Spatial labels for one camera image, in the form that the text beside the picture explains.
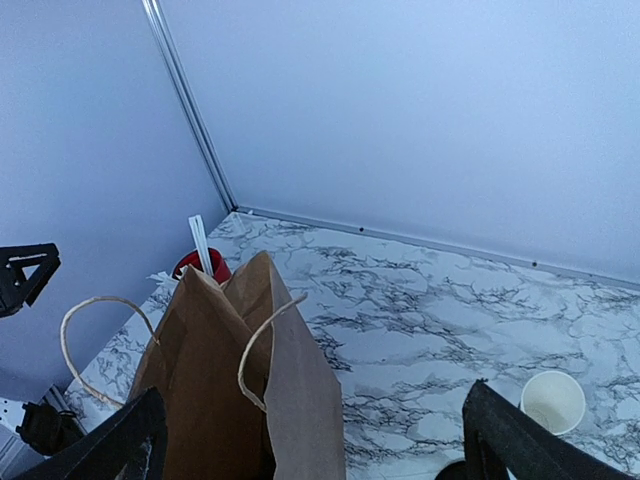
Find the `black paper coffee cup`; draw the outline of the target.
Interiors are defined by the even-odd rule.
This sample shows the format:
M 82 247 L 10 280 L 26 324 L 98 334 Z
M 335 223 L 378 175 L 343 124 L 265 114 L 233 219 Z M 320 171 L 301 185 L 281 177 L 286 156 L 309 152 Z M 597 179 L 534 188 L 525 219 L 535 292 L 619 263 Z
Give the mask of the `black paper coffee cup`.
M 545 371 L 524 385 L 519 409 L 550 433 L 560 436 L 574 430 L 586 413 L 580 384 L 561 371 Z

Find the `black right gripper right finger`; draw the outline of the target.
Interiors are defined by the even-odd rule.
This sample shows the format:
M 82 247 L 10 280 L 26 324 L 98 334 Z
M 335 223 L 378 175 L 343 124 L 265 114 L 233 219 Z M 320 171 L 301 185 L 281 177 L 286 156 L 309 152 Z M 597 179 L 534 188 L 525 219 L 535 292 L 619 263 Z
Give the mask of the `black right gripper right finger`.
M 462 408 L 468 479 L 628 479 L 554 436 L 482 380 Z

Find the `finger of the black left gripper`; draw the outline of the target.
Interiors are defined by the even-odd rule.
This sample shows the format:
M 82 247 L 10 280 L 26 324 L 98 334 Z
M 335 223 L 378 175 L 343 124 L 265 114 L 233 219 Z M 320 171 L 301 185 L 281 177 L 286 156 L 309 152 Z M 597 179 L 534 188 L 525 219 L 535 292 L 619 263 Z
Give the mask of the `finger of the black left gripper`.
M 54 243 L 1 248 L 1 315 L 31 307 L 61 265 Z

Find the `brown cardboard box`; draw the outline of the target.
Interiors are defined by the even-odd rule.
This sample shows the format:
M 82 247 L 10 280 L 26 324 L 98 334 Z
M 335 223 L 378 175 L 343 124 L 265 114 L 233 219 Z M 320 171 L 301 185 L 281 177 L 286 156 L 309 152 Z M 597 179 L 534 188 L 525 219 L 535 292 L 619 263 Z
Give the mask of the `brown cardboard box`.
M 136 368 L 156 388 L 167 479 L 342 479 L 342 391 L 273 260 L 223 283 L 188 268 Z

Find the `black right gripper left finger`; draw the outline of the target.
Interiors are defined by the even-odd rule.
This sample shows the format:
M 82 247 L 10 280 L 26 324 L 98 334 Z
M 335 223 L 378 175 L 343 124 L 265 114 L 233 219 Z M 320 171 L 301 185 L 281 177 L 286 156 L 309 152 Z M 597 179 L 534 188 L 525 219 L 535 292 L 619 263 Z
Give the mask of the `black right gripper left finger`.
M 168 432 L 164 401 L 150 388 L 88 435 L 20 479 L 161 479 Z

